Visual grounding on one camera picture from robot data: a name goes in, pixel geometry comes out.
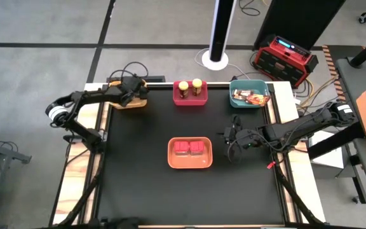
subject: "red tray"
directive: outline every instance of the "red tray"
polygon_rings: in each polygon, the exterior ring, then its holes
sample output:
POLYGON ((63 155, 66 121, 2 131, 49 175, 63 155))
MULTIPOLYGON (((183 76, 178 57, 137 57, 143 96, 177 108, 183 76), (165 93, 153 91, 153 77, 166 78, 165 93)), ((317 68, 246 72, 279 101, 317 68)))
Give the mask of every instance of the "red tray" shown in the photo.
POLYGON ((178 106, 203 106, 206 104, 208 99, 208 92, 207 92, 207 82, 203 81, 201 86, 201 93, 198 96, 193 95, 193 83, 192 81, 187 81, 189 84, 189 96, 187 98, 182 99, 180 97, 179 92, 179 83, 180 81, 175 81, 173 83, 173 101, 178 106))
POLYGON ((168 143, 168 163, 174 169, 205 169, 213 163, 213 148, 207 137, 174 137, 168 143), (176 141, 202 141, 203 153, 200 155, 177 155, 174 152, 176 141))

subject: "pink container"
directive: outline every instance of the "pink container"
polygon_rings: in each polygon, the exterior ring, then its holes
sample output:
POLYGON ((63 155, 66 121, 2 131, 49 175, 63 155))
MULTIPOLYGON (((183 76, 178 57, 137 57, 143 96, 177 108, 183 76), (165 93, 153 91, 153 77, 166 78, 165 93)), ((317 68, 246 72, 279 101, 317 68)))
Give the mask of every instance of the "pink container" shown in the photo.
POLYGON ((208 99, 208 92, 207 92, 207 82, 203 81, 201 86, 201 92, 198 96, 193 95, 193 83, 192 81, 187 81, 189 84, 189 96, 187 98, 182 99, 180 97, 179 92, 179 83, 180 81, 175 81, 173 83, 173 101, 178 106, 203 106, 206 104, 208 99))

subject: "display screen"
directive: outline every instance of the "display screen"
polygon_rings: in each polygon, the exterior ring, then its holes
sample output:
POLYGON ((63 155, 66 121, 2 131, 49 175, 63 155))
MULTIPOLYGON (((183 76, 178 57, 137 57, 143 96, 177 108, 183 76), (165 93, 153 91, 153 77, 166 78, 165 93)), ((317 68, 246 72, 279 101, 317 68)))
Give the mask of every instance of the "display screen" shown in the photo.
POLYGON ((278 40, 279 41, 279 43, 281 44, 281 45, 284 45, 284 46, 286 46, 287 48, 290 48, 290 44, 287 44, 287 43, 285 43, 285 42, 283 42, 283 41, 281 41, 281 40, 278 40))

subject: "white cable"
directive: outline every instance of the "white cable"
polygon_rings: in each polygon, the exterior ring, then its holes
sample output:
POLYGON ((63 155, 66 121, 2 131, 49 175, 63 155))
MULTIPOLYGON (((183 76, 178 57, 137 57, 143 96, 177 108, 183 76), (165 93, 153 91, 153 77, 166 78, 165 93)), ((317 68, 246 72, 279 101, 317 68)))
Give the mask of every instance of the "white cable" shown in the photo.
POLYGON ((228 64, 229 66, 234 66, 234 67, 236 67, 241 73, 242 73, 242 75, 244 75, 244 76, 246 76, 247 78, 248 78, 248 80, 251 80, 250 78, 249 78, 249 76, 247 75, 247 74, 245 74, 238 66, 236 66, 236 65, 234 65, 234 64, 228 64))
POLYGON ((200 50, 200 51, 196 54, 196 56, 194 57, 194 61, 195 61, 198 65, 203 66, 203 67, 206 67, 206 66, 204 66, 202 63, 198 62, 198 61, 197 61, 197 57, 198 57, 198 55, 199 55, 202 51, 205 51, 205 50, 208 50, 208 48, 204 48, 204 49, 200 50))
MULTIPOLYGON (((208 48, 204 48, 204 49, 202 49, 202 50, 200 50, 197 54, 196 54, 196 56, 194 57, 194 61, 198 64, 198 65, 200 65, 200 66, 202 66, 202 67, 206 67, 206 66, 204 66, 202 63, 200 63, 200 62, 198 62, 197 61, 197 57, 198 57, 198 55, 201 53, 201 52, 203 52, 203 51, 205 51, 205 50, 208 50, 208 48)), ((246 76, 247 78, 248 78, 248 80, 251 80, 250 78, 249 78, 249 76, 247 75, 247 74, 245 74, 238 66, 236 66, 236 65, 234 65, 234 64, 228 64, 229 66, 234 66, 234 67, 236 67, 241 73, 242 73, 242 75, 243 76, 246 76)))

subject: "wooden board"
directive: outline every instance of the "wooden board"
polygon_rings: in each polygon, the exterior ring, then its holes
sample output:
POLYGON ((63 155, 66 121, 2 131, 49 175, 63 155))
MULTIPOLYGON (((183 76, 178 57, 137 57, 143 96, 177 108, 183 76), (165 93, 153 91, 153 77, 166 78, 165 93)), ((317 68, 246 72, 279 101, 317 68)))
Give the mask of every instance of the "wooden board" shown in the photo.
MULTIPOLYGON (((84 90, 98 90, 102 87, 102 83, 88 83, 84 90)), ((95 128, 95 123, 97 121, 99 104, 88 104, 80 109, 77 121, 84 125, 86 128, 95 128)), ((108 111, 108 103, 105 104, 104 109, 108 111)), ((105 127, 106 122, 106 112, 103 112, 103 119, 101 127, 105 127)), ((80 154, 82 151, 86 150, 82 143, 73 144, 69 152, 69 160, 76 155, 80 154)), ((72 208, 76 205, 77 201, 83 194, 84 183, 87 173, 87 165, 90 158, 90 152, 86 152, 79 158, 71 162, 65 169, 64 178, 62 182, 62 187, 60 189, 60 195, 58 198, 58 203, 55 211, 55 216, 53 218, 53 224, 60 223, 63 221, 72 208)), ((95 160, 95 171, 97 170, 98 161, 95 160)), ((91 212, 93 193, 89 197, 88 207, 86 212, 91 212)))
MULTIPOLYGON (((278 103, 279 116, 281 122, 285 123, 287 121, 291 121, 298 118, 299 116, 297 114, 296 106, 293 102, 293 93, 290 83, 289 82, 269 82, 269 83, 272 83, 274 85, 276 101, 278 103)), ((102 83, 89 83, 86 84, 85 90, 96 90, 97 88, 101 88, 102 85, 103 85, 102 83)), ((271 101, 269 101, 268 103, 268 108, 270 111, 269 115, 271 121, 275 123, 276 120, 275 115, 273 113, 273 105, 271 101)), ((108 103, 106 103, 104 106, 104 112, 100 126, 101 129, 105 129, 108 109, 109 105, 108 103)), ((86 105, 80 111, 78 121, 85 127, 94 128, 97 119, 97 113, 98 113, 98 104, 86 105)), ((306 146, 301 143, 297 145, 297 148, 301 150, 306 150, 306 146)), ((72 156, 76 156, 78 153, 83 151, 83 149, 85 148, 82 144, 73 145, 70 150, 70 158, 72 156)), ((90 156, 89 152, 85 153, 83 156, 73 161, 66 168, 62 188, 60 190, 60 196, 57 208, 55 211, 56 214, 53 220, 53 224, 61 222, 66 217, 67 213, 71 211, 71 209, 74 207, 79 197, 81 196, 83 186, 85 183, 89 156, 90 156)), ((290 159, 290 166, 292 168, 292 175, 294 178, 296 192, 301 197, 306 206, 311 210, 311 212, 318 219, 324 222, 325 218, 322 209, 322 204, 320 202, 320 197, 318 195, 316 181, 313 175, 313 170, 311 168, 308 154, 299 151, 291 151, 288 153, 288 156, 290 159)), ((97 170, 98 161, 99 161, 99 155, 96 155, 93 171, 97 170)), ((88 222, 88 220, 90 219, 92 211, 93 194, 94 193, 90 195, 86 205, 86 215, 85 215, 86 222, 88 222)), ((285 198, 290 216, 290 221, 295 222, 293 201, 287 192, 285 192, 285 198)))

